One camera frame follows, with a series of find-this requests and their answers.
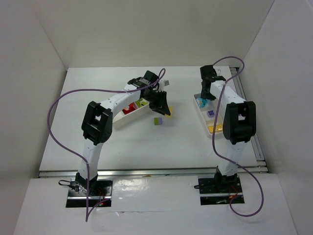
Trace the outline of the teal frog lego brick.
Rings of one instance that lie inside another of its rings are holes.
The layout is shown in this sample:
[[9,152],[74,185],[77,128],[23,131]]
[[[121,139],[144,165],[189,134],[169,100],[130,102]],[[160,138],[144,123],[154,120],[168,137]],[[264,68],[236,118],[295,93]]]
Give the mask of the teal frog lego brick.
[[203,98],[198,97],[198,98],[196,98],[196,102],[197,102],[199,108],[205,108],[208,106],[207,99],[203,99]]

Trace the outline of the lavender lego brick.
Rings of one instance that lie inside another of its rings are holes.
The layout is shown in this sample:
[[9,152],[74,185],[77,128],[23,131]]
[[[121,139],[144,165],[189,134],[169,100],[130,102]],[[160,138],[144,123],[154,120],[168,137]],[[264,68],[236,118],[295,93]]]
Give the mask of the lavender lego brick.
[[163,124],[162,118],[158,117],[158,118],[156,119],[156,124],[157,124],[157,125],[162,125],[162,124]]

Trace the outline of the purple lego brick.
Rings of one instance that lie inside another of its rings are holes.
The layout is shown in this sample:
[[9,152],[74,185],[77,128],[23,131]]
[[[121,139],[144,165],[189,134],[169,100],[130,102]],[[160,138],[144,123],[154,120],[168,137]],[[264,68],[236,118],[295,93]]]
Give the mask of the purple lego brick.
[[206,114],[207,114],[207,116],[209,118],[214,118],[215,117],[215,112],[213,110],[208,110]]

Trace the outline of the red base lego brick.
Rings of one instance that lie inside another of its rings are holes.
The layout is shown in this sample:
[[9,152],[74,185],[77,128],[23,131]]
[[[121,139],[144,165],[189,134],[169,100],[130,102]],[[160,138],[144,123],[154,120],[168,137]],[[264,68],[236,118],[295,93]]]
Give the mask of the red base lego brick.
[[123,112],[124,115],[127,115],[127,114],[129,114],[129,113],[135,111],[136,109],[137,109],[136,104],[135,104],[135,103],[131,103],[131,104],[129,104],[126,108],[124,108],[124,109],[122,110],[122,112]]

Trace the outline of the yellow lego plate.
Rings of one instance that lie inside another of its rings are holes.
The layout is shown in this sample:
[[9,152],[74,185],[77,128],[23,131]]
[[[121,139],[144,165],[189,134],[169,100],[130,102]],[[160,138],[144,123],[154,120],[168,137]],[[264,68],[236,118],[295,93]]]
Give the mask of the yellow lego plate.
[[213,134],[213,131],[215,130],[215,133],[221,133],[223,131],[223,125],[222,124],[217,124],[216,127],[214,125],[207,126],[208,132],[210,134]]

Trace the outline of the long green lego brick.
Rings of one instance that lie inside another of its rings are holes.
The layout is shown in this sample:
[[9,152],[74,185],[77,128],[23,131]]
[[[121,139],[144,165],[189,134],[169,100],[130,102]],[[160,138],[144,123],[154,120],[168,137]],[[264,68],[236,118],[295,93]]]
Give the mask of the long green lego brick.
[[146,101],[145,99],[141,98],[141,99],[137,100],[137,101],[135,102],[135,104],[137,105],[138,108],[141,108],[141,107],[143,107],[143,106],[149,104],[149,102]]

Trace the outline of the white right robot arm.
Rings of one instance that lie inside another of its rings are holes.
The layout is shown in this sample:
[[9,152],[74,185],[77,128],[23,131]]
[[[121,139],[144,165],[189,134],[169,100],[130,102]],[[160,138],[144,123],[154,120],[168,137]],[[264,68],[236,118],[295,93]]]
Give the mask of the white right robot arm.
[[223,76],[217,75],[212,65],[202,66],[200,73],[201,98],[218,101],[215,118],[222,114],[223,136],[229,145],[226,156],[221,157],[222,161],[216,167],[214,178],[200,179],[197,188],[200,193],[236,192],[242,151],[256,134],[256,105],[241,98]]

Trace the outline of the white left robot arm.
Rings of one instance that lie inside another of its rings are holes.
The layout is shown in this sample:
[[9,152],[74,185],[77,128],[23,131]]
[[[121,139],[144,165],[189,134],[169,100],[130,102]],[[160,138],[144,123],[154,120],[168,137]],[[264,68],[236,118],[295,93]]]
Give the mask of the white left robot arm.
[[76,173],[75,181],[89,193],[95,188],[101,149],[112,134],[113,119],[118,113],[143,98],[148,101],[152,111],[161,115],[171,114],[167,93],[158,85],[164,74],[165,69],[162,69],[159,75],[146,71],[143,77],[128,81],[124,89],[112,97],[99,103],[92,101],[88,104],[82,122],[85,160]]

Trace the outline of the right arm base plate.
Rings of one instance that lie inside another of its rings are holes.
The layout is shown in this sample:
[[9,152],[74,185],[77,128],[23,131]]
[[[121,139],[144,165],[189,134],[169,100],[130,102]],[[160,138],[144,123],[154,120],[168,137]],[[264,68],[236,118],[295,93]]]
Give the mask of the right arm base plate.
[[222,176],[216,172],[213,178],[199,178],[194,186],[200,193],[200,203],[204,205],[226,205],[245,202],[238,174]]

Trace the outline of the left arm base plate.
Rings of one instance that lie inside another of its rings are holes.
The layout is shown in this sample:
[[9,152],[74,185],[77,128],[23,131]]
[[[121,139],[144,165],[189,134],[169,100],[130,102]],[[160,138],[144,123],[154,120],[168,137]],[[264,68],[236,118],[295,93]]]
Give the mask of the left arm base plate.
[[[86,206],[87,190],[77,182],[71,180],[60,180],[65,183],[62,186],[68,187],[66,208],[84,208]],[[89,207],[92,208],[98,203],[98,207],[111,207],[112,205],[112,180],[99,180],[89,191]]]

